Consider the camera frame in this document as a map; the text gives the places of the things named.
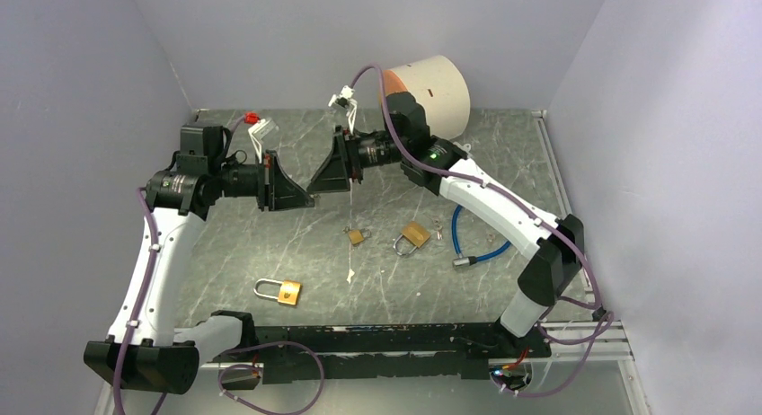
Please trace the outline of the medium brass padlock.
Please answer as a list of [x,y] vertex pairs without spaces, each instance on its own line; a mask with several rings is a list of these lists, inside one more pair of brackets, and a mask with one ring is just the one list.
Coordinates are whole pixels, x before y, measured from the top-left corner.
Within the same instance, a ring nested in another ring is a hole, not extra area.
[[[397,256],[406,257],[426,244],[431,238],[431,232],[418,222],[411,221],[400,232],[400,234],[394,239],[393,249]],[[401,250],[400,243],[405,240],[411,245],[411,249],[408,252]]]

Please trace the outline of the long shackle brass padlock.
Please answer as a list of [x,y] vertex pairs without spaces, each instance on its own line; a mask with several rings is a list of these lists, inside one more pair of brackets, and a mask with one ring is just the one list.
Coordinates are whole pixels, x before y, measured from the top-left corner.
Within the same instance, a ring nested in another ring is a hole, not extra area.
[[[262,290],[264,287],[275,287],[277,292],[270,294]],[[253,293],[259,298],[275,301],[280,305],[296,306],[302,287],[300,282],[293,280],[260,278],[254,283]]]

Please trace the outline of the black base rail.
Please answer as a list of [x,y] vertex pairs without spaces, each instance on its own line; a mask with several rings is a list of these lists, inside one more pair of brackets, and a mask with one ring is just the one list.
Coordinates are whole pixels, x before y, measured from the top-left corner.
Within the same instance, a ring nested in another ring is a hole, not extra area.
[[549,358],[538,331],[516,337],[497,322],[258,326],[265,384],[455,375],[483,380],[519,358]]

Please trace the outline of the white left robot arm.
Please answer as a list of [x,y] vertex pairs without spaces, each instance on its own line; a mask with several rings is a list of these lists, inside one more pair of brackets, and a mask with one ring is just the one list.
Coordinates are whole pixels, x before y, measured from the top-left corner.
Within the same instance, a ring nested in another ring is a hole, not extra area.
[[274,150],[240,163],[223,126],[186,125],[170,168],[139,190],[144,234],[119,313],[103,341],[89,341],[84,363],[114,390],[186,393],[199,367],[226,353],[245,361],[257,349],[248,313],[218,311],[180,331],[175,305],[209,209],[221,198],[254,198],[261,211],[314,206],[282,169]]

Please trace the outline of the plastic card packet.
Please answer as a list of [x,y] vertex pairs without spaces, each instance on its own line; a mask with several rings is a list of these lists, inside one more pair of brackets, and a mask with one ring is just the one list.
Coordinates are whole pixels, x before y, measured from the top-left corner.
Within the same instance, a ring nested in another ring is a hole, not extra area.
[[470,144],[461,144],[455,142],[454,145],[463,150],[466,154],[471,154],[472,146]]

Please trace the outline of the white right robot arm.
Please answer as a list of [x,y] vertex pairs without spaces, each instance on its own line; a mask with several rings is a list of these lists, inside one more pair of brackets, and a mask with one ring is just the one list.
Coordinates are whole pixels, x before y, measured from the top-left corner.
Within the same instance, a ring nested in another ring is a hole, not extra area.
[[514,357],[529,331],[551,309],[580,269],[583,226],[574,216],[561,219],[531,205],[484,171],[463,146],[455,144],[467,126],[467,99],[410,92],[383,97],[383,128],[356,129],[358,104],[346,86],[329,100],[346,113],[347,126],[332,135],[330,154],[313,175],[308,192],[344,192],[362,182],[367,168],[398,163],[413,184],[471,211],[507,239],[528,260],[518,292],[499,319],[495,348]]

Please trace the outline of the small brass padlock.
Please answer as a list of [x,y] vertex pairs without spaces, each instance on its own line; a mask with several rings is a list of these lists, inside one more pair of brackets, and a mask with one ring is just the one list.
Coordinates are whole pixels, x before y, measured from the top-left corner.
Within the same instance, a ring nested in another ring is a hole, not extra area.
[[343,232],[347,235],[352,246],[365,242],[372,235],[372,232],[367,228],[350,228],[348,226],[344,228]]

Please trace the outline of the small keys beside padlock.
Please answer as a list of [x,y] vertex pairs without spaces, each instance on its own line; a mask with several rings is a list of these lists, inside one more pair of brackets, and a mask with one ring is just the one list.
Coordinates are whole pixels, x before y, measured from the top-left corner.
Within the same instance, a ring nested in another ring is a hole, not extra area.
[[442,222],[439,219],[434,218],[432,220],[432,224],[434,226],[434,230],[435,230],[437,239],[438,240],[442,240],[443,239],[443,225],[442,225]]

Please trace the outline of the round cream drawer cabinet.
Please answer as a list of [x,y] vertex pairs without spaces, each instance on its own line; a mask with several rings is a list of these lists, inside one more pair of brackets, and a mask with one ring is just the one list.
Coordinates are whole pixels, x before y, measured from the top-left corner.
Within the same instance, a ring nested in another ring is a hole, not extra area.
[[430,133],[447,140],[461,136],[471,99],[465,79],[447,57],[437,55],[383,71],[392,114],[424,117]]

